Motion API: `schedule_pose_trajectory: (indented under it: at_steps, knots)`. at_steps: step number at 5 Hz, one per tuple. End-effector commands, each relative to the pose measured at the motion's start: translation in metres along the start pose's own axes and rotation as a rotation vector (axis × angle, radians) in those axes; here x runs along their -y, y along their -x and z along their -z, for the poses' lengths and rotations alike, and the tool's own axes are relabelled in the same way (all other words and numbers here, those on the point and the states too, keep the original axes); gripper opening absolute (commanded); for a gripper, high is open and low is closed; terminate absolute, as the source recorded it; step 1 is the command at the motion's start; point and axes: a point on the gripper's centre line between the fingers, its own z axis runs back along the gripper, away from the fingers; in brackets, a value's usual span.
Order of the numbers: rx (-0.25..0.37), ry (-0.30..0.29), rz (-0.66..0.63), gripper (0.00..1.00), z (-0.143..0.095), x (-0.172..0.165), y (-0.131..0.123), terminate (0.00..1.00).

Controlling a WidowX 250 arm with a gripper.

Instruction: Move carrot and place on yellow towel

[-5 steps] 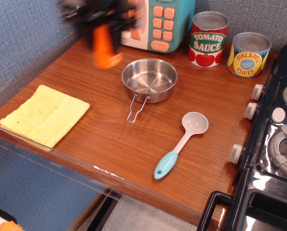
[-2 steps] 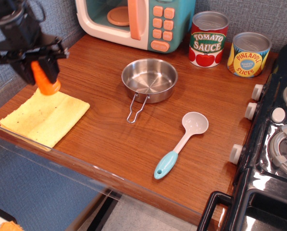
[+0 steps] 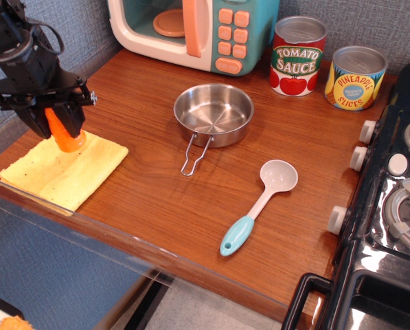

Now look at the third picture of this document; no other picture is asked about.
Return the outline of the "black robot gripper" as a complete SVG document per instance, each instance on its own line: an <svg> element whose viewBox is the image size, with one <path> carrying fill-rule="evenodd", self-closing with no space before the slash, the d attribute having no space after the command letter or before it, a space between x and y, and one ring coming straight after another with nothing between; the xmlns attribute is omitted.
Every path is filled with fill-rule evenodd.
<svg viewBox="0 0 410 330"><path fill-rule="evenodd" d="M52 107L68 134L77 138L85 121L82 106L94 105L97 97L88 90L84 76L61 68L62 39L50 30L59 45L54 49L44 27L42 23L0 23L0 70L5 74L0 80L0 107ZM52 136L43 108L26 107L16 114L39 137Z"/></svg>

